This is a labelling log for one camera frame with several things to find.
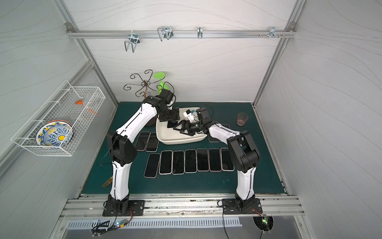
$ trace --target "white wire basket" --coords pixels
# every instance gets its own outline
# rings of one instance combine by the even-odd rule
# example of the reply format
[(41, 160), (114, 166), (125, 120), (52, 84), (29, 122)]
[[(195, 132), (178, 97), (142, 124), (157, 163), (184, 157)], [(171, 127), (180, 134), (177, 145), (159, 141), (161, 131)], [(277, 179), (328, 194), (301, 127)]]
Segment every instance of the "white wire basket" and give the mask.
[[(75, 104), (91, 92), (87, 105)], [(99, 87), (71, 86), (64, 82), (41, 108), (17, 131), (12, 141), (38, 156), (72, 156), (90, 123), (96, 117), (105, 95)], [(40, 145), (36, 136), (43, 126), (51, 121), (68, 123), (71, 135), (69, 141), (56, 142), (54, 146)]]

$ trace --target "aluminum rail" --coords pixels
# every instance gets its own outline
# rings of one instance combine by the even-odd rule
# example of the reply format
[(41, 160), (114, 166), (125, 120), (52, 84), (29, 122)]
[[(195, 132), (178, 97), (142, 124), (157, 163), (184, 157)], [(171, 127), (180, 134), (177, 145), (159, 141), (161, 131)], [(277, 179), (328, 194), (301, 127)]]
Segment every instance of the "aluminum rail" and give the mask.
[[(221, 217), (222, 208), (217, 202), (222, 198), (234, 198), (234, 194), (142, 194), (130, 195), (132, 200), (145, 200), (144, 214), (139, 218), (170, 217)], [(297, 196), (256, 195), (260, 199), (263, 213), (268, 216), (305, 215)], [(106, 194), (81, 195), (67, 201), (59, 220), (101, 219)]]
[[(172, 31), (172, 38), (198, 38), (197, 30), (190, 31)], [(127, 39), (132, 31), (73, 31), (68, 32), (69, 38), (72, 39), (97, 39), (97, 38), (114, 38)], [(133, 31), (140, 39), (159, 39), (157, 31)], [(203, 38), (268, 38), (269, 30), (203, 30)], [(278, 38), (295, 37), (295, 31), (276, 30), (275, 34)]]

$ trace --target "dark green table surface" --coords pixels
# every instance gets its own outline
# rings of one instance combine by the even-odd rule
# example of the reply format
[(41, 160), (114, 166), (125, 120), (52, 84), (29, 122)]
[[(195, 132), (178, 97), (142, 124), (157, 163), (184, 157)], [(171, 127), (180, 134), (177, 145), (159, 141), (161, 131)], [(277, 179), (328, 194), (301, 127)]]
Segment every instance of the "dark green table surface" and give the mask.
[[(200, 102), (176, 102), (174, 107), (200, 107), (204, 103)], [(254, 177), (255, 193), (284, 193), (284, 189), (278, 178), (275, 166), (270, 157), (264, 137), (261, 133), (256, 116), (250, 103), (205, 103), (212, 106), (214, 114), (213, 120), (222, 124), (229, 124), (231, 129), (237, 131), (248, 130), (260, 151), (261, 159), (258, 163)], [(121, 127), (140, 107), (140, 102), (120, 102), (117, 112), (110, 126), (115, 131)], [(245, 112), (249, 115), (249, 119), (244, 126), (236, 124), (237, 114)], [(155, 125), (146, 126), (142, 131), (155, 132)], [(165, 145), (159, 142), (158, 151), (164, 150), (187, 150), (198, 148), (226, 148), (227, 145), (219, 143), (210, 143), (208, 137), (203, 141), (181, 144), (181, 145)], [(110, 193), (111, 184), (103, 188), (101, 187), (112, 176), (112, 165), (108, 164), (100, 166), (99, 163), (106, 154), (108, 148), (104, 141), (98, 156), (94, 162), (93, 168), (87, 178), (82, 193)], [(129, 190), (130, 193), (235, 193), (237, 187), (237, 171), (234, 172), (196, 172), (193, 174), (182, 175), (160, 175), (157, 177), (144, 178), (144, 170), (146, 167), (149, 152), (139, 151), (133, 164), (131, 165)], [(110, 155), (108, 154), (103, 164), (109, 163)]]

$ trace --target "smartphone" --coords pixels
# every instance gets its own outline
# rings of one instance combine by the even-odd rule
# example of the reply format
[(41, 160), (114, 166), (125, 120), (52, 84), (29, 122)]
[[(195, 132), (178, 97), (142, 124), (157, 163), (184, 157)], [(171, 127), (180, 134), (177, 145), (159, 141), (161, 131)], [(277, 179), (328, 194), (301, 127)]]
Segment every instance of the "smartphone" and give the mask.
[(196, 150), (196, 162), (197, 170), (199, 172), (205, 172), (210, 169), (208, 162), (208, 150), (206, 148), (198, 148)]
[(151, 153), (147, 160), (146, 169), (144, 170), (144, 177), (156, 178), (159, 166), (160, 154)]
[(196, 150), (185, 151), (185, 172), (196, 172)]
[(137, 151), (145, 151), (147, 141), (149, 140), (150, 132), (148, 131), (141, 131), (139, 133), (137, 142), (135, 143), (135, 149)]
[(147, 142), (146, 152), (156, 152), (158, 150), (159, 140), (156, 132), (151, 132)]
[(222, 157), (222, 169), (223, 171), (234, 171), (235, 166), (233, 165), (231, 161), (230, 152), (228, 151), (228, 148), (221, 148), (220, 149), (220, 155)]
[(185, 152), (174, 151), (172, 153), (172, 174), (185, 173)]
[(162, 151), (160, 153), (159, 174), (171, 174), (172, 170), (172, 151)]
[(167, 121), (167, 128), (173, 128), (174, 126), (176, 126), (178, 124), (178, 121), (177, 120), (170, 120), (170, 121)]
[[(231, 128), (229, 124), (222, 124), (222, 126), (226, 127), (226, 128)], [(220, 140), (218, 140), (217, 138), (212, 138), (211, 136), (208, 136), (208, 141), (210, 143), (218, 143), (220, 142)]]
[(211, 172), (220, 172), (222, 170), (222, 162), (220, 159), (220, 149), (210, 148), (208, 150), (208, 160)]

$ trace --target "wall hook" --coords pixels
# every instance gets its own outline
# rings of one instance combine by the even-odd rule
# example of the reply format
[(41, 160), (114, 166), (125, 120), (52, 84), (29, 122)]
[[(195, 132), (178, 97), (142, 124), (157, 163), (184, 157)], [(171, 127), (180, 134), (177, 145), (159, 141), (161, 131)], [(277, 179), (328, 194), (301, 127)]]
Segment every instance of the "wall hook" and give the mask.
[(129, 40), (125, 41), (125, 50), (127, 51), (129, 49), (129, 45), (131, 44), (131, 49), (134, 53), (135, 48), (137, 47), (137, 44), (139, 43), (139, 36), (131, 32), (129, 35)]
[(199, 39), (201, 39), (201, 38), (203, 37), (203, 28), (202, 28), (201, 26), (199, 26), (199, 27), (197, 28), (197, 37), (198, 37)]
[(268, 38), (278, 38), (279, 36), (275, 33), (276, 28), (273, 26), (267, 34)]
[(167, 40), (169, 40), (174, 35), (174, 33), (172, 32), (172, 28), (169, 26), (158, 27), (157, 32), (158, 32), (160, 41), (163, 41), (163, 38), (165, 36), (166, 36)]

